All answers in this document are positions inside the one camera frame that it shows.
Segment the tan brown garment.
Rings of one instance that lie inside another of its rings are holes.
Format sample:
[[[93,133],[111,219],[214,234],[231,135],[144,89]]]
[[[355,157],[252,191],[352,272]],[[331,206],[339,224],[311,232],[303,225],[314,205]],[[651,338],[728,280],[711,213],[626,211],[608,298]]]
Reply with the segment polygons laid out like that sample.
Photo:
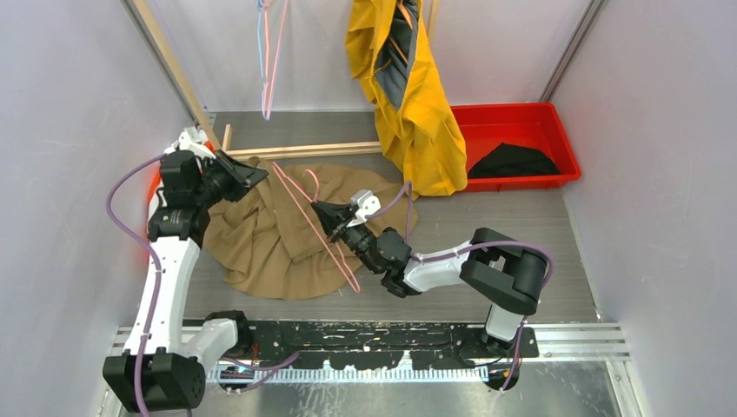
[[[222,201],[210,209],[204,247],[225,267],[225,281],[253,296],[301,300],[330,294],[348,285],[329,254],[304,220],[274,173],[271,162],[251,157],[249,165],[269,175],[238,202]],[[361,189],[376,195],[386,213],[368,220],[367,227],[379,235],[385,228],[401,235],[419,220],[408,198],[400,196],[402,185],[367,170],[331,163],[297,164],[282,167],[308,195],[314,193],[311,169],[320,182],[320,201],[347,203]],[[323,232],[317,216],[301,194],[297,200]],[[355,271],[362,263],[342,243],[336,242]]]

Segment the yellow pleated skirt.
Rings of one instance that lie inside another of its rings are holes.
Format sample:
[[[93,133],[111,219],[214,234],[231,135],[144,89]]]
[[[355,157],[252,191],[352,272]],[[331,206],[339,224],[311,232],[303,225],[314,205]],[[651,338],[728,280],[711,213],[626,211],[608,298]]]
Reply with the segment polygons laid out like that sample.
[[[468,185],[466,143],[432,55],[422,2],[404,1],[412,31],[396,3],[352,3],[345,36],[350,73],[375,107],[382,154],[412,182],[415,194],[452,195]],[[408,64],[391,45],[390,35]]]

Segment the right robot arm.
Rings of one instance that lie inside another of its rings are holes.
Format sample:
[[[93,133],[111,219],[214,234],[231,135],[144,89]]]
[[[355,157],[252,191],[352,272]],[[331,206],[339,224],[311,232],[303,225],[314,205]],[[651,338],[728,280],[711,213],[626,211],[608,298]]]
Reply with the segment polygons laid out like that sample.
[[[434,253],[413,251],[394,228],[379,235],[359,217],[357,203],[315,201],[330,242],[342,242],[363,267],[381,276],[394,296],[406,298],[435,288],[465,284],[490,302],[482,344],[496,357],[521,339],[524,321],[535,314],[554,262],[542,248],[518,242],[490,228],[478,228],[466,242]]]

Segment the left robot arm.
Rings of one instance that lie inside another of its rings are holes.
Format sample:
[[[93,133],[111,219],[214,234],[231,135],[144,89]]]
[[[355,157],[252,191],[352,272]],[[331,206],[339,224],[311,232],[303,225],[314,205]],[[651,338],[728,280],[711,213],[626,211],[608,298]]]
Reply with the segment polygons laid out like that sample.
[[[209,210],[221,201],[238,202],[268,177],[222,151],[200,156],[174,150],[136,167],[158,166],[161,188],[146,236],[126,226],[113,212],[119,180],[106,200],[110,219],[149,256],[148,273],[136,320],[123,351],[105,359],[103,378],[130,413],[197,408],[208,373],[227,354],[248,355],[254,345],[245,313],[208,315],[200,330],[183,341],[183,313],[189,282],[209,226]]]

